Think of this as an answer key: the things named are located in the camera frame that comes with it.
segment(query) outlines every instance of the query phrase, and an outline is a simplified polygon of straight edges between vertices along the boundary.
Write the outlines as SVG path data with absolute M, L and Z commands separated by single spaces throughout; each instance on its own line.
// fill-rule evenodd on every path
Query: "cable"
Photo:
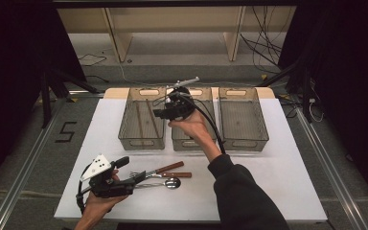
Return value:
M 145 82 L 139 82 L 139 81 L 134 81 L 134 80 L 128 80 L 125 76 L 125 71 L 124 71 L 124 68 L 122 67 L 122 64 L 120 62 L 118 62 L 118 64 L 119 64 L 119 68 L 121 69 L 122 78 L 124 79 L 124 81 L 126 81 L 128 83 L 141 84 L 141 85 L 146 85 L 146 86 L 160 86 L 160 85 L 165 86 L 165 85 L 171 84 L 171 82 L 168 82 L 168 83 L 145 83 Z M 247 85 L 247 86 L 251 86 L 251 87 L 256 86 L 256 84 L 236 83 L 236 82 L 231 82 L 231 81 L 216 81 L 216 82 L 210 82 L 210 83 L 197 82 L 197 84 L 202 84 L 202 85 L 233 84 L 233 85 Z
M 205 117 L 205 119 L 208 121 L 208 123 L 211 125 L 212 129 L 214 130 L 215 135 L 217 136 L 217 141 L 218 141 L 218 145 L 219 145 L 219 148 L 220 148 L 220 152 L 222 152 L 222 154 L 226 154 L 225 148 L 223 147 L 222 139 L 220 138 L 220 135 L 219 135 L 217 126 L 215 126 L 215 123 L 213 121 L 211 121 L 211 119 L 208 117 L 208 115 L 204 111 L 202 111 L 202 109 L 200 107 L 198 107 L 198 105 L 191 102 L 187 98 L 181 96 L 181 94 L 177 94 L 177 96 L 180 99 L 186 101 L 187 103 L 192 104 L 196 108 L 196 110 L 198 110 L 202 114 L 202 116 Z
M 276 85 L 270 85 L 270 88 L 276 88 L 276 87 L 280 87 L 282 85 L 285 85 L 287 83 L 280 83 L 280 84 L 276 84 Z
M 296 102 L 296 101 L 293 101 L 293 100 L 290 100 L 290 99 L 287 99 L 283 96 L 280 96 L 280 95 L 276 95 L 275 96 L 276 99 L 279 99 L 279 100 L 284 100 L 284 101 L 288 101 L 288 102 L 291 102 L 292 104 L 302 104 L 302 103 L 299 103 L 299 102 Z
M 247 41 L 247 42 L 251 42 L 251 43 L 258 44 L 258 45 L 260 45 L 260 46 L 266 47 L 266 48 L 270 48 L 269 46 L 264 45 L 264 44 L 262 44 L 262 43 L 259 43 L 259 42 L 256 42 L 256 41 L 249 40 L 249 39 L 245 38 L 244 36 L 242 36 L 242 38 L 243 38 L 243 40 L 245 40 L 245 41 Z M 278 52 L 281 52 L 281 51 L 282 51 L 280 47 L 278 47 L 278 48 L 277 48 L 277 47 L 276 47 L 276 48 L 270 48 L 270 49 L 276 50 L 276 51 L 278 51 Z
M 312 116 L 312 118 L 314 119 L 315 122 L 322 122 L 322 119 L 324 119 L 324 113 L 321 114 L 321 117 L 320 117 L 319 120 L 316 120 L 315 117 L 312 114 L 312 111 L 311 111 L 312 104 L 313 103 L 310 103 L 310 115 Z
M 268 57 L 266 57 L 265 55 L 263 55 L 262 53 L 260 53 L 259 51 L 256 50 L 255 47 L 251 47 L 249 43 L 247 43 L 247 41 L 245 40 L 244 36 L 241 34 L 241 38 L 244 40 L 244 42 L 246 43 L 247 47 L 249 47 L 253 52 L 258 53 L 258 55 L 260 55 L 262 58 L 266 59 L 268 62 L 272 63 L 275 66 L 278 66 L 276 62 L 274 62 L 273 60 L 270 60 Z
M 97 79 L 100 79 L 102 81 L 105 81 L 106 83 L 109 83 L 109 80 L 106 80 L 106 79 L 103 79 L 101 78 L 100 76 L 96 76 L 96 75 L 88 75 L 86 76 L 87 78 L 97 78 Z
M 295 118 L 297 116 L 297 111 L 295 111 L 294 115 L 289 116 L 289 114 L 291 114 L 292 111 L 294 111 L 295 109 L 297 109 L 297 106 L 294 106 L 291 111 L 286 115 L 286 118 Z
M 288 24 L 288 21 L 289 21 L 289 17 L 291 16 L 291 10 L 292 10 L 292 7 L 289 7 L 289 10 L 288 10 L 288 15 L 287 15 L 287 19 L 286 19 L 286 23 L 283 25 L 282 29 L 280 29 L 280 32 L 277 34 L 276 37 L 274 37 L 271 42 L 275 41 L 279 36 L 280 34 L 283 32 L 283 29 L 286 27 L 286 25 Z
M 266 18 L 266 8 L 267 8 L 267 7 L 264 7 L 264 23 L 265 23 L 265 18 Z M 255 13 L 256 20 L 258 21 L 258 23 L 259 23 L 259 27 L 261 28 L 261 30 L 259 31 L 259 37 L 258 37 L 258 40 L 259 40 L 259 38 L 261 37 L 261 38 L 262 38 L 262 39 L 267 43 L 267 46 L 268 46 L 269 44 L 270 44 L 270 45 L 272 45 L 272 43 L 271 43 L 270 39 L 268 38 L 268 35 L 267 35 L 267 33 L 266 33 L 265 29 L 264 29 L 263 24 L 261 23 L 261 21 L 260 21 L 260 19 L 259 19 L 258 15 L 256 14 L 255 7 L 252 7 L 252 11 Z M 268 50 L 268 52 L 269 52 L 269 54 L 270 54 L 270 56 L 271 56 L 272 63 L 274 63 L 274 58 L 273 58 L 273 55 L 270 53 L 270 49 L 267 49 L 267 50 Z
M 333 229 L 333 230 L 336 230 L 336 228 L 334 227 L 334 225 L 331 223 L 330 221 L 330 213 L 328 210 L 326 210 L 326 215 L 327 215 L 327 223 L 330 225 L 330 227 Z
M 207 111 L 207 113 L 208 113 L 208 116 L 211 118 L 211 120 L 213 119 L 213 116 L 212 116 L 212 114 L 210 113 L 210 111 L 208 110 L 208 108 L 207 108 L 207 106 L 205 105 L 205 103 L 203 103 L 201 100 L 198 100 L 198 99 L 194 99 L 194 101 L 197 101 L 197 102 L 199 102 L 199 103 L 201 103 L 203 106 L 204 106 L 204 108 L 205 108 L 205 110 Z
M 89 65 L 84 65 L 82 64 L 82 66 L 93 66 L 95 64 L 98 64 L 98 63 L 101 63 L 103 62 L 104 60 L 106 60 L 106 57 L 105 56 L 96 56 L 96 55 L 92 55 L 92 54 L 87 54 L 87 55 L 84 55 L 82 57 L 79 58 L 79 60 L 84 60 L 85 57 L 88 57 L 88 56 L 92 56 L 92 57 L 95 57 L 95 58 L 102 58 L 101 60 L 97 61 L 97 62 L 94 62 L 93 64 L 89 64 Z
M 81 176 L 83 176 L 83 174 L 88 170 L 89 166 L 91 166 L 91 164 L 89 164 L 85 167 L 85 169 L 83 170 Z M 82 181 L 79 180 L 79 190 L 77 192 L 76 199 L 77 199 L 77 205 L 79 206 L 80 211 L 81 211 L 82 214 L 83 214 L 83 211 L 85 210 L 85 205 L 83 203 L 83 195 L 85 193 L 87 193 L 88 191 L 89 190 L 82 191 Z

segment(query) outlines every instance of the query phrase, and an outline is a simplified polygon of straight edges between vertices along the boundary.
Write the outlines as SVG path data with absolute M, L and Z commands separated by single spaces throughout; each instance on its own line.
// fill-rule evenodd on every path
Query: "spoon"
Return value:
M 177 189 L 181 185 L 181 180 L 179 178 L 177 178 L 177 177 L 170 177 L 170 178 L 168 178 L 163 183 L 136 185 L 135 189 L 143 189 L 143 188 L 148 188 L 148 187 L 156 187 L 156 186 L 160 186 L 160 185 L 164 185 L 168 189 Z

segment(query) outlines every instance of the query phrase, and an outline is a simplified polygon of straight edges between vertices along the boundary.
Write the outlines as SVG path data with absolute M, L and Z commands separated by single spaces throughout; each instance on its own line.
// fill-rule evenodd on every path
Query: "transparent plastic bin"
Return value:
M 165 121 L 154 117 L 154 109 L 164 103 L 154 103 L 166 96 L 165 88 L 130 88 L 118 138 L 125 150 L 163 150 Z
M 256 88 L 220 88 L 219 108 L 226 150 L 263 150 L 269 138 Z
M 207 115 L 211 115 L 211 120 L 215 122 L 214 102 L 211 88 L 193 87 L 188 89 L 190 90 L 190 94 L 192 95 L 195 104 Z M 206 125 L 208 132 L 213 137 L 214 141 L 216 141 L 217 137 L 211 125 L 207 121 Z M 172 147 L 175 151 L 202 150 L 202 148 L 193 139 L 185 135 L 178 127 L 172 128 Z

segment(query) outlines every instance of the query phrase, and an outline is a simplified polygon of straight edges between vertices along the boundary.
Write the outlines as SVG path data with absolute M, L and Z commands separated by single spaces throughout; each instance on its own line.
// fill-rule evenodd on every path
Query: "tabletop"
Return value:
M 277 99 L 260 99 L 269 141 L 261 152 L 228 151 L 235 164 L 249 169 L 258 185 L 273 199 L 287 221 L 321 222 L 327 219 L 307 169 L 290 132 L 283 109 Z M 104 217 L 119 222 L 219 222 L 214 177 L 207 170 L 208 160 L 202 151 L 173 150 L 172 130 L 166 128 L 165 148 L 160 150 L 123 149 L 118 140 L 125 99 L 101 99 L 87 131 L 79 157 L 55 218 L 79 219 L 76 204 L 78 182 L 83 169 L 100 153 L 109 161 L 129 156 L 130 163 L 120 168 L 121 179 L 130 172 L 151 171 L 183 161 L 172 172 L 191 172 L 176 190 L 165 187 L 135 190 Z M 216 116 L 218 104 L 215 102 Z M 158 178 L 149 183 L 162 182 Z

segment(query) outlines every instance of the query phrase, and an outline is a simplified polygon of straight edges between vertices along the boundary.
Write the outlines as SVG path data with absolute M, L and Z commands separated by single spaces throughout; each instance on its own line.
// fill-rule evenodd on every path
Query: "black cable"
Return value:
M 271 42 L 273 42 L 275 39 L 277 39 L 277 37 L 279 37 L 279 35 L 282 33 L 283 29 L 286 27 L 286 25 L 288 23 L 288 20 L 289 20 L 289 17 L 291 16 L 291 10 L 292 10 L 292 7 L 289 7 L 286 23 L 283 25 L 282 29 L 280 29 L 280 32 L 276 35 L 276 37 L 274 37 L 271 40 Z
M 202 111 L 202 109 L 200 107 L 198 107 L 198 105 L 196 105 L 195 103 L 191 102 L 189 99 L 181 96 L 180 94 L 177 94 L 177 96 L 180 99 L 183 99 L 184 101 L 186 101 L 187 103 L 192 104 L 196 108 L 196 110 L 198 110 L 202 114 L 202 116 L 205 117 L 205 119 L 209 122 L 209 124 L 211 125 L 212 129 L 214 130 L 215 135 L 217 136 L 217 141 L 218 141 L 218 145 L 219 145 L 219 148 L 220 148 L 220 152 L 222 152 L 222 154 L 226 154 L 226 151 L 225 151 L 225 148 L 223 147 L 223 142 L 222 142 L 222 139 L 220 138 L 218 129 L 217 129 L 216 126 L 214 126 L 214 123 L 211 121 L 211 119 L 208 117 L 208 115 L 204 111 Z
M 250 46 L 250 44 L 249 44 L 249 43 L 247 43 L 247 41 L 245 41 L 245 43 L 246 43 L 247 47 L 249 47 L 253 52 L 258 53 L 258 55 L 262 56 L 262 58 L 266 59 L 267 61 L 269 61 L 269 62 L 270 62 L 270 63 L 272 63 L 273 65 L 278 66 L 274 61 L 270 60 L 268 57 L 264 56 L 262 53 L 260 53 L 259 51 L 257 51 L 257 50 L 256 50 L 256 48 L 251 47 L 251 46 Z
M 82 171 L 81 176 L 83 176 L 83 174 L 88 170 L 89 166 L 91 166 L 91 164 L 85 167 L 85 169 Z M 83 195 L 88 191 L 89 190 L 86 190 L 84 193 L 82 192 L 82 181 L 79 181 L 79 190 L 76 195 L 76 199 L 77 199 L 77 205 L 79 206 L 82 214 L 83 214 L 83 211 L 85 210 L 85 205 L 83 203 Z
M 259 43 L 259 42 L 253 41 L 253 40 L 249 40 L 249 39 L 245 38 L 242 34 L 241 34 L 241 38 L 243 38 L 244 41 L 251 42 L 251 43 L 254 43 L 254 44 L 258 44 L 258 45 L 263 46 L 263 47 L 266 47 L 266 48 L 270 48 L 269 46 L 264 45 L 262 43 Z M 280 47 L 279 48 L 270 48 L 270 49 L 276 50 L 278 52 L 281 52 L 282 51 L 281 50 L 282 48 L 280 48 Z
M 280 58 L 280 56 L 279 56 L 279 54 L 276 52 L 276 50 L 275 50 L 275 49 L 273 49 L 273 48 L 274 48 L 274 47 L 273 47 L 273 43 L 272 43 L 272 41 L 270 40 L 270 38 L 268 37 L 268 27 L 270 26 L 271 18 L 272 18 L 272 16 L 273 16 L 274 10 L 276 10 L 276 6 L 274 6 L 273 10 L 271 11 L 270 19 L 268 20 L 268 23 L 267 23 L 267 25 L 265 26 L 265 34 L 266 34 L 266 36 L 267 36 L 267 40 L 269 40 L 270 45 L 271 45 L 271 48 L 272 48 L 272 50 L 274 51 L 274 53 L 276 54 L 277 58 Z
M 270 39 L 268 38 L 267 33 L 265 32 L 265 29 L 263 28 L 263 25 L 262 25 L 262 23 L 261 23 L 261 21 L 260 21 L 260 19 L 259 19 L 258 15 L 256 14 L 255 7 L 252 7 L 252 11 L 255 13 L 256 20 L 258 21 L 258 23 L 259 23 L 259 27 L 261 28 L 261 30 L 259 31 L 259 37 L 258 37 L 258 40 L 259 40 L 259 38 L 261 37 L 261 38 L 262 38 L 262 39 L 267 43 L 267 46 L 268 46 L 268 44 L 272 45 L 272 43 L 271 43 Z M 271 56 L 271 59 L 272 59 L 272 60 L 273 60 L 273 62 L 274 62 L 274 58 L 273 58 L 273 56 L 272 56 L 272 55 L 271 55 L 271 53 L 270 53 L 270 49 L 268 49 L 268 52 L 269 52 L 269 54 L 270 54 L 270 56 Z
M 282 97 L 282 96 L 280 96 L 280 95 L 276 95 L 275 97 L 276 97 L 276 99 L 278 99 L 278 100 L 283 100 L 283 101 L 291 102 L 291 103 L 293 103 L 293 104 L 302 104 L 302 103 L 300 103 L 300 102 L 296 102 L 296 101 L 294 101 L 294 100 L 287 99 L 287 98 Z
M 101 78 L 100 76 L 96 76 L 96 75 L 88 75 L 86 76 L 87 78 L 97 78 L 97 79 L 100 79 L 102 81 L 105 81 L 106 83 L 109 83 L 109 80 L 106 80 L 106 79 L 103 79 Z
M 328 212 L 328 210 L 326 211 L 326 215 L 327 215 L 327 223 L 330 225 L 330 227 L 333 229 L 333 230 L 336 230 L 336 228 L 334 227 L 334 225 L 331 223 L 330 221 L 330 213 Z
M 94 62 L 94 63 L 92 63 L 92 64 L 89 64 L 89 65 L 82 65 L 82 66 L 93 66 L 93 65 L 95 65 L 95 64 L 98 64 L 98 63 L 101 63 L 101 62 L 103 62 L 104 60 L 106 60 L 106 57 L 105 56 L 96 56 L 96 55 L 92 55 L 92 54 L 86 54 L 86 55 L 84 55 L 84 56 L 82 56 L 82 57 L 80 57 L 79 58 L 79 60 L 84 60 L 84 58 L 85 57 L 87 57 L 87 56 L 92 56 L 92 57 L 95 57 L 95 58 L 102 58 L 101 60 L 99 60 L 99 61 L 97 61 L 97 62 Z
M 286 105 L 302 105 L 302 103 L 281 103 L 281 106 Z
M 207 110 L 207 113 L 208 113 L 209 117 L 210 117 L 211 119 L 213 119 L 213 116 L 212 116 L 212 114 L 210 113 L 210 111 L 208 110 L 208 108 L 207 108 L 207 106 L 205 105 L 205 103 L 203 103 L 201 100 L 198 100 L 198 99 L 194 99 L 194 101 L 197 101 L 197 102 L 201 103 L 201 104 L 204 106 L 205 110 Z
M 295 118 L 297 116 L 297 111 L 295 111 L 294 115 L 290 116 L 289 114 L 291 114 L 292 111 L 294 111 L 295 109 L 297 109 L 297 106 L 294 106 L 291 111 L 286 115 L 286 118 Z

